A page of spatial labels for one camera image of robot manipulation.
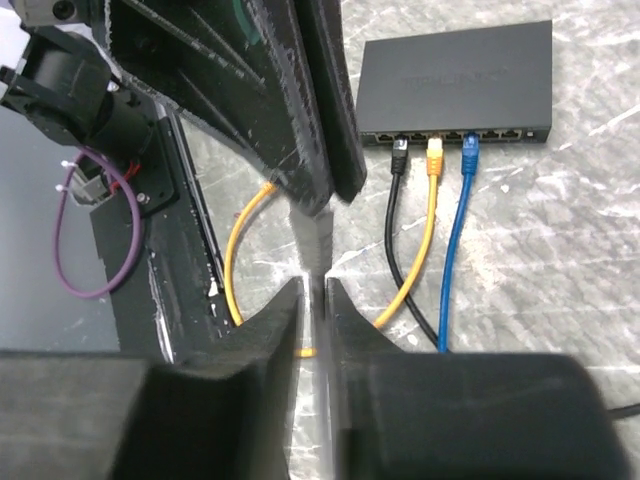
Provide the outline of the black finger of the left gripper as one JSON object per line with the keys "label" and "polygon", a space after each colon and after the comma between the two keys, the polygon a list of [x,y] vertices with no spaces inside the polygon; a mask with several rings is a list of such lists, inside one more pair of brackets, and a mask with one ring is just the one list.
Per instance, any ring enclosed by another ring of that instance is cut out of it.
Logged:
{"label": "black finger of the left gripper", "polygon": [[334,187],[291,1],[110,1],[124,80],[243,156],[309,216]]}
{"label": "black finger of the left gripper", "polygon": [[367,169],[357,128],[347,68],[339,1],[294,3],[338,197],[351,203],[361,192]]}

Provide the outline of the black network switch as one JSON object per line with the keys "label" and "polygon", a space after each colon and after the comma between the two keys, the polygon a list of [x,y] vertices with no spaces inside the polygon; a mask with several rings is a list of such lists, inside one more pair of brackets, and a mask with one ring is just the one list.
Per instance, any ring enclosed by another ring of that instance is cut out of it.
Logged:
{"label": "black network switch", "polygon": [[367,42],[356,99],[362,144],[459,144],[469,132],[486,143],[546,142],[552,32],[543,20]]}

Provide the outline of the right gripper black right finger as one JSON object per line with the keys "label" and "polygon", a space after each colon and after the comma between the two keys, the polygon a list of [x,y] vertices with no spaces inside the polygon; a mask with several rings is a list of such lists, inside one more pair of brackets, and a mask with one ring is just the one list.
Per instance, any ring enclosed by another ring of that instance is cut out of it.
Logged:
{"label": "right gripper black right finger", "polygon": [[327,284],[334,474],[339,479],[627,479],[598,387],[548,353],[408,352]]}

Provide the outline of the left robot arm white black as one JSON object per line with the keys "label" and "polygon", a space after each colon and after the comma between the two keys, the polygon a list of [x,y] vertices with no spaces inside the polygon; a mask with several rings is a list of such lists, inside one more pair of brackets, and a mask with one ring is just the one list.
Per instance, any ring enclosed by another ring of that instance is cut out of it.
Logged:
{"label": "left robot arm white black", "polygon": [[304,214],[367,176],[336,1],[15,1],[28,37],[4,107],[61,145],[129,161],[135,89],[244,157]]}

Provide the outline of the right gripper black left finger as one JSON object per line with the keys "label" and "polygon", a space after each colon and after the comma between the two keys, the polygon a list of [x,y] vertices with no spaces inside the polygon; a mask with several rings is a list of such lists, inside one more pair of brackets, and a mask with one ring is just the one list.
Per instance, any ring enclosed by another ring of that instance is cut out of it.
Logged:
{"label": "right gripper black left finger", "polygon": [[1,356],[5,479],[285,479],[304,295],[289,280],[209,354]]}

